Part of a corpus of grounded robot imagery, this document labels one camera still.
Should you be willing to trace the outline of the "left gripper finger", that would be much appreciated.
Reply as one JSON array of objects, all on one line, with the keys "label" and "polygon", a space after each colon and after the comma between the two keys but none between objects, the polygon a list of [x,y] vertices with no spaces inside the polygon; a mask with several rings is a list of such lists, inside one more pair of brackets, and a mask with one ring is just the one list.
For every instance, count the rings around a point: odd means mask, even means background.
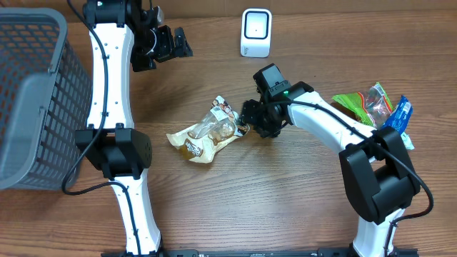
[{"label": "left gripper finger", "polygon": [[176,39],[175,40],[175,48],[174,48],[174,56],[183,58],[183,57],[192,57],[193,51],[186,39]]},{"label": "left gripper finger", "polygon": [[184,33],[184,29],[182,27],[178,27],[174,30],[174,36],[175,36],[175,39],[174,39],[175,42],[185,42],[186,41],[186,36]]}]

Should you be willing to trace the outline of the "beige brown snack pouch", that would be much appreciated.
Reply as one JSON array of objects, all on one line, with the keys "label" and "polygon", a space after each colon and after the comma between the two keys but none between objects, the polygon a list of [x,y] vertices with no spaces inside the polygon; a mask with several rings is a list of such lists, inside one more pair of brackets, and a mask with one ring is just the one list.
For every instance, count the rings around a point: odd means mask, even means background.
[{"label": "beige brown snack pouch", "polygon": [[211,163],[220,150],[249,131],[250,126],[243,125],[239,114],[222,96],[217,96],[199,123],[166,137],[184,159]]}]

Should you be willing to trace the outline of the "green candy bag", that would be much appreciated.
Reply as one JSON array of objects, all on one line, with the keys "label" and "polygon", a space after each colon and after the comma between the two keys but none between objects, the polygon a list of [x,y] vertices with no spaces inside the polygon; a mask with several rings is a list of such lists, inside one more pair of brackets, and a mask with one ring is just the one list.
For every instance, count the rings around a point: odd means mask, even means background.
[{"label": "green candy bag", "polygon": [[393,112],[393,105],[379,82],[366,91],[337,94],[332,99],[351,111],[356,119],[379,129]]}]

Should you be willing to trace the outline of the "blue cookie packet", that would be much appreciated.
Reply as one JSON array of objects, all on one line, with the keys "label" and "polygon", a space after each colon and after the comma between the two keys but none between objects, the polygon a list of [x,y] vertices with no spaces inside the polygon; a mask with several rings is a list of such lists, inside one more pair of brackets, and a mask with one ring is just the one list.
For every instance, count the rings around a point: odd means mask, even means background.
[{"label": "blue cookie packet", "polygon": [[411,102],[404,96],[401,96],[400,101],[392,114],[387,118],[381,128],[392,127],[400,134],[407,129],[408,122],[413,114],[413,106]]}]

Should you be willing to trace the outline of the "mint green snack packet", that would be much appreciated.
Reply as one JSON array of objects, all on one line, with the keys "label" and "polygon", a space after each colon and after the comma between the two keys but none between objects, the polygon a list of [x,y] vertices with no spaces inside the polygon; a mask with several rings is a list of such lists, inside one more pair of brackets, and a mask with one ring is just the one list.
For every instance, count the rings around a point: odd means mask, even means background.
[{"label": "mint green snack packet", "polygon": [[403,132],[401,134],[401,138],[402,138],[403,143],[404,143],[404,145],[405,145],[407,150],[412,151],[412,150],[415,149],[415,147],[414,147],[414,145],[412,143],[412,140],[411,140],[410,136],[407,133]]}]

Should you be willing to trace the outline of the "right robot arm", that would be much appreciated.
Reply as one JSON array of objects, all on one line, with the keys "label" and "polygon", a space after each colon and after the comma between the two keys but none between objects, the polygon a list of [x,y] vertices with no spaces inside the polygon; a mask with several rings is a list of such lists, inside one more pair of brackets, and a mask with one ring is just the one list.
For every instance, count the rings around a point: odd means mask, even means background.
[{"label": "right robot arm", "polygon": [[401,135],[357,122],[324,101],[310,85],[291,84],[275,64],[253,75],[260,99],[243,103],[241,120],[262,138],[292,125],[312,133],[338,154],[346,197],[358,214],[356,237],[345,256],[417,256],[395,247],[405,220],[428,215],[433,194],[416,173]]}]

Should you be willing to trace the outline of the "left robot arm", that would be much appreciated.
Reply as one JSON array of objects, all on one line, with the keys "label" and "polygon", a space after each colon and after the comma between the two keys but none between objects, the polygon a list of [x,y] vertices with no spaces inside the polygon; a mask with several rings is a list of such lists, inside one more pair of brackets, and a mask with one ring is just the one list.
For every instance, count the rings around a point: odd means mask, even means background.
[{"label": "left robot arm", "polygon": [[136,130],[131,112],[130,73],[156,68],[176,57],[191,57],[184,30],[171,30],[159,6],[141,1],[87,1],[78,17],[89,30],[93,87],[86,128],[75,133],[76,146],[113,189],[126,232],[121,256],[162,256],[148,189],[152,145]]}]

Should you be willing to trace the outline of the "white barcode scanner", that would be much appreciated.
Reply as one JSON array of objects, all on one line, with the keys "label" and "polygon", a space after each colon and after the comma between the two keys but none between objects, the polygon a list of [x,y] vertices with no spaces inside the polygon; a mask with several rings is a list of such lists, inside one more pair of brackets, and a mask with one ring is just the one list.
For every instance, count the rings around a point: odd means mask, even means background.
[{"label": "white barcode scanner", "polygon": [[268,9],[250,8],[242,14],[240,53],[266,58],[271,48],[272,14]]}]

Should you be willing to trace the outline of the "grey plastic mesh basket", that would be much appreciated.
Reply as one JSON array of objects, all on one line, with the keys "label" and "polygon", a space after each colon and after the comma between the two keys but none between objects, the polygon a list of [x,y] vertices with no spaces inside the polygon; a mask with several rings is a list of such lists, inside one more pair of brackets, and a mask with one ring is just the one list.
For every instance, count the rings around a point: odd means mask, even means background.
[{"label": "grey plastic mesh basket", "polygon": [[1,9],[1,188],[58,191],[79,157],[92,78],[66,20],[48,8]]}]

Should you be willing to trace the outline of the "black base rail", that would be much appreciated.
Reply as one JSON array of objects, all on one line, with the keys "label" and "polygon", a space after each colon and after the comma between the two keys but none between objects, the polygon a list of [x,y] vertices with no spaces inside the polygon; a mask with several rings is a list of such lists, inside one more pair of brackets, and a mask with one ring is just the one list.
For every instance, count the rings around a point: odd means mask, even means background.
[{"label": "black base rail", "polygon": [[[101,253],[103,257],[134,256],[131,253]],[[197,251],[197,250],[161,250],[142,256],[160,257],[346,257],[357,256],[348,248],[320,248],[315,251]],[[417,249],[394,248],[393,257],[419,257]]]}]

